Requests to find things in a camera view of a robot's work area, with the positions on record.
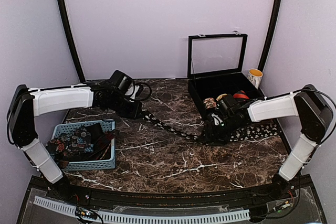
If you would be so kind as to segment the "black white patterned tie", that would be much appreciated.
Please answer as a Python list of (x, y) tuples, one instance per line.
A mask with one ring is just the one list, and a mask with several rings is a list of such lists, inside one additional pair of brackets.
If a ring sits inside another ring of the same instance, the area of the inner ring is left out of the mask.
[[(173, 128), (167, 124), (165, 124), (163, 121), (157, 119), (154, 114), (152, 114), (149, 111), (143, 111), (142, 112), (142, 118), (146, 121), (151, 122), (156, 127), (166, 130), (167, 132), (170, 132), (175, 135), (179, 135), (187, 140), (194, 140), (197, 143), (204, 144), (200, 142), (200, 134), (190, 134), (183, 131), (180, 131), (176, 128)], [(280, 135), (280, 129), (278, 128), (276, 123), (266, 123), (266, 124), (250, 124), (250, 125), (244, 125), (240, 126), (237, 129), (231, 130), (231, 133), (229, 135), (229, 143), (231, 142), (238, 142), (238, 141), (255, 141), (262, 138), (268, 138), (268, 137), (274, 137)]]

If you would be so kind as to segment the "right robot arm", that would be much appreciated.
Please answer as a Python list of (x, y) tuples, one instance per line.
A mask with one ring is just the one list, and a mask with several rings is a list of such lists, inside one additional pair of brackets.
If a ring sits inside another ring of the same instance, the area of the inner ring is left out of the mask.
[(236, 139), (237, 131), (245, 126), (296, 118), (301, 126), (298, 140), (268, 187), (269, 197), (278, 200), (330, 136), (327, 131), (334, 119), (333, 109), (329, 106), (331, 101), (312, 84), (271, 98), (252, 99), (244, 91), (233, 95), (224, 93), (215, 99), (204, 100), (206, 119), (199, 139), (206, 144), (224, 144)]

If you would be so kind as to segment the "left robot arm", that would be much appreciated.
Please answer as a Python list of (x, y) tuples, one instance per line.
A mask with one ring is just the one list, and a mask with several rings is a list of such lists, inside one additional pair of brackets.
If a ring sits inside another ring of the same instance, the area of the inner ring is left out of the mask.
[(141, 102), (137, 100), (140, 92), (140, 84), (133, 82), (121, 88), (100, 83), (79, 83), (55, 88), (19, 85), (7, 113), (8, 141), (24, 153), (61, 200), (69, 201), (74, 197), (74, 189), (47, 151), (47, 142), (40, 139), (43, 135), (41, 130), (45, 126), (42, 120), (71, 109), (94, 107), (107, 108), (128, 118), (135, 118), (141, 108)]

